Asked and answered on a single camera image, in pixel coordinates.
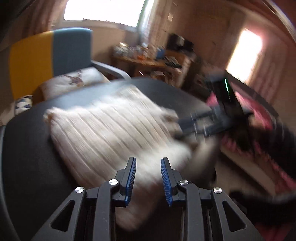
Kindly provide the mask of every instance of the window sill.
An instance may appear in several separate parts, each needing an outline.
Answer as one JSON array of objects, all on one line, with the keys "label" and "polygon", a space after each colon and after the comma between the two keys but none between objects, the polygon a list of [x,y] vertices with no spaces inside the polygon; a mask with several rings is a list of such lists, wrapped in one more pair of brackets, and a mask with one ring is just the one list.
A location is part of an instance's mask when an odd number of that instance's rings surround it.
[{"label": "window sill", "polygon": [[138,29],[121,23],[113,23],[99,20],[61,20],[54,29],[69,28],[69,27],[89,27],[89,28],[117,28],[129,32],[137,32]]}]

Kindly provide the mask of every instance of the ridged blue pad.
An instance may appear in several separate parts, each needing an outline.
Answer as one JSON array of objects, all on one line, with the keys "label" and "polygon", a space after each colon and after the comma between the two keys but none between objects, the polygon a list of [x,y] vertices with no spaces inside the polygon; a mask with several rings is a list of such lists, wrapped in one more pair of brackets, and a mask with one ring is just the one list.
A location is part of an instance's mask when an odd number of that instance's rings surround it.
[{"label": "ridged blue pad", "polygon": [[171,207],[173,203],[173,197],[171,195],[172,185],[169,181],[168,172],[165,168],[165,161],[163,159],[161,159],[160,167],[161,167],[161,175],[163,177],[163,187],[165,190],[165,198],[168,202],[168,205]]},{"label": "ridged blue pad", "polygon": [[126,202],[126,205],[128,206],[130,200],[131,200],[131,193],[133,191],[133,183],[135,181],[135,175],[136,175],[136,159],[134,158],[133,159],[133,163],[131,165],[131,171],[129,173],[129,176],[128,176],[128,183],[126,185],[126,199],[125,199],[125,202]]}]

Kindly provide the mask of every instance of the triangular cutout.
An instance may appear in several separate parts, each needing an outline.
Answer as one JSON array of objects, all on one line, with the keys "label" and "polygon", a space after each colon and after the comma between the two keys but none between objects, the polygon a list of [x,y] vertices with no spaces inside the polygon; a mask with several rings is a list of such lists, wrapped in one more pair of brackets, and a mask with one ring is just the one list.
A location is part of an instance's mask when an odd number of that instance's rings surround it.
[{"label": "triangular cutout", "polygon": [[237,230],[245,229],[246,224],[240,219],[240,217],[235,213],[227,201],[222,202],[224,212],[226,214],[226,219],[228,223],[229,230],[235,232]]},{"label": "triangular cutout", "polygon": [[63,232],[66,232],[68,230],[74,205],[75,205],[74,200],[71,200],[70,202],[68,202],[67,206],[65,206],[63,211],[52,222],[51,227],[53,229],[57,229]]}]

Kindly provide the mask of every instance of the gray armrest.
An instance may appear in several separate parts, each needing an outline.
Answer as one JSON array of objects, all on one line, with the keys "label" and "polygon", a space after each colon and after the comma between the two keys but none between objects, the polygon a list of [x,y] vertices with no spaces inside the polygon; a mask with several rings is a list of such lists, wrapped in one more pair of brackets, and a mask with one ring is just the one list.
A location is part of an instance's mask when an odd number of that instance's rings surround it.
[{"label": "gray armrest", "polygon": [[99,71],[105,71],[119,79],[131,80],[131,77],[125,73],[123,70],[110,66],[108,64],[103,64],[96,61],[91,61],[91,65],[94,66]]}]

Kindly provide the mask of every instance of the white pillow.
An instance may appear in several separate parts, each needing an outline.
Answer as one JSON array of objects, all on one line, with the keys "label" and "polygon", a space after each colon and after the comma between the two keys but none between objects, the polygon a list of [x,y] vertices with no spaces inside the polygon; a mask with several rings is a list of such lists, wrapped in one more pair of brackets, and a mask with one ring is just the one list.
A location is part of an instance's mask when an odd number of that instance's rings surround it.
[{"label": "white pillow", "polygon": [[42,83],[40,88],[44,99],[48,100],[83,86],[108,82],[110,81],[95,67],[89,67],[53,77]]},{"label": "white pillow", "polygon": [[189,147],[172,138],[181,131],[177,119],[134,86],[89,108],[53,108],[45,115],[58,152],[85,188],[114,178],[130,156],[137,159],[131,202],[116,210],[116,221],[126,230],[144,223],[164,195],[161,158],[168,157],[176,170],[191,158]]}]

